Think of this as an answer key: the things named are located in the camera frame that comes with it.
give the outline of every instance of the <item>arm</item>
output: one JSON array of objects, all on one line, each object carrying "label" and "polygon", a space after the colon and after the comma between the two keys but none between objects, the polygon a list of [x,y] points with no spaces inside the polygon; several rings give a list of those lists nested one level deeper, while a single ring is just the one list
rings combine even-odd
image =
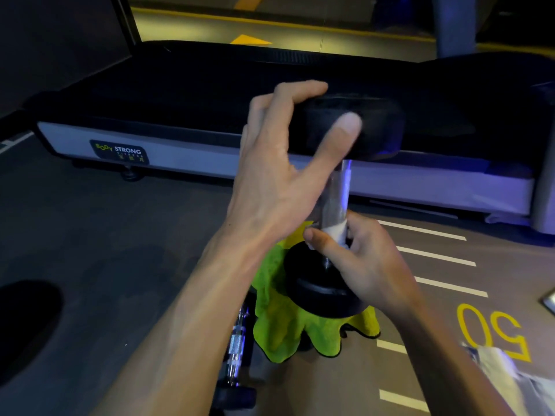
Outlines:
[{"label": "arm", "polygon": [[353,292],[395,324],[419,379],[431,414],[513,416],[486,376],[425,303],[420,288],[380,224],[347,215],[351,250],[327,234],[307,229],[305,239],[327,256]]},{"label": "arm", "polygon": [[345,114],[304,170],[291,166],[294,104],[327,88],[318,81],[282,83],[253,99],[222,228],[93,415],[208,414],[232,325],[261,260],[309,215],[360,132],[360,118]]}]

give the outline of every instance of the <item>green towel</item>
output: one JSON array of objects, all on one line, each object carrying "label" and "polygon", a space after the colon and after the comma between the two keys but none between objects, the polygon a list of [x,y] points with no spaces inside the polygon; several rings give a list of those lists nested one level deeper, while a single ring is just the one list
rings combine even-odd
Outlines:
[{"label": "green towel", "polygon": [[312,222],[305,222],[287,239],[266,255],[253,281],[256,289],[254,339],[269,360],[281,363],[297,351],[303,331],[315,349],[324,356],[337,356],[341,351],[340,328],[349,324],[360,334],[375,338],[380,326],[374,308],[368,307],[354,317],[333,320],[310,314],[296,306],[285,293],[283,260],[288,249],[303,242],[302,232]]}]

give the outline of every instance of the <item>number 50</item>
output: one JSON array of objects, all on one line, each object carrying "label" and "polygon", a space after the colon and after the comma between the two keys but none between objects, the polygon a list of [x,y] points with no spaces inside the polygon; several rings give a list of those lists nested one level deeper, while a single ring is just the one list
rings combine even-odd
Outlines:
[{"label": "number 50", "polygon": [[[482,324],[484,336],[486,337],[486,342],[484,346],[493,346],[493,338],[491,337],[491,331],[489,330],[489,326],[487,325],[486,319],[484,318],[482,313],[472,305],[469,305],[467,303],[462,303],[457,308],[457,318],[458,318],[458,323],[461,326],[462,334],[465,336],[468,344],[470,344],[470,346],[472,347],[478,346],[478,344],[474,340],[472,340],[472,337],[470,337],[470,334],[468,333],[468,328],[466,327],[465,314],[464,314],[466,309],[469,309],[474,314],[476,314],[476,316],[480,320],[480,324]],[[501,331],[501,329],[499,328],[499,323],[497,322],[497,320],[499,320],[500,318],[506,318],[507,320],[510,321],[511,324],[513,324],[515,327],[518,327],[518,328],[520,328],[520,324],[509,314],[505,314],[504,312],[501,312],[501,311],[494,311],[489,317],[491,326],[503,340],[509,343],[519,344],[521,348],[521,353],[511,352],[510,350],[504,350],[504,352],[507,353],[507,355],[513,359],[520,359],[521,361],[531,362],[532,360],[530,358],[530,353],[528,351],[528,345],[526,344],[526,339],[524,338],[524,336],[517,335],[516,337],[509,337],[508,335],[503,333],[503,331]]]}]

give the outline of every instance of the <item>hand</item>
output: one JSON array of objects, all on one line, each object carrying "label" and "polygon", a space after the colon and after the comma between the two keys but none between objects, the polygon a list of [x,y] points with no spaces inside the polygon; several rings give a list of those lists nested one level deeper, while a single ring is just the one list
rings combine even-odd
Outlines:
[{"label": "hand", "polygon": [[362,127],[352,112],[339,117],[301,171],[289,163],[294,104],[323,95],[321,81],[281,83],[250,104],[241,137],[239,170],[222,230],[254,237],[264,248],[291,234],[310,214],[333,169],[351,150]]},{"label": "hand", "polygon": [[315,228],[306,229],[304,238],[331,260],[361,300],[392,320],[412,312],[422,301],[420,289],[387,231],[376,220],[350,210],[347,226],[353,237],[350,250]]}]

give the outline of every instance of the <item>forearm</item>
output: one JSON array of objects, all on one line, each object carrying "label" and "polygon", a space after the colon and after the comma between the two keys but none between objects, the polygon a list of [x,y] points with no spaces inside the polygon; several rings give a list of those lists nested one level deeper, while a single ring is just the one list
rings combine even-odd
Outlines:
[{"label": "forearm", "polygon": [[261,250],[251,241],[216,235],[93,414],[206,415]]},{"label": "forearm", "polygon": [[486,376],[420,303],[393,316],[432,415],[514,416]]}]

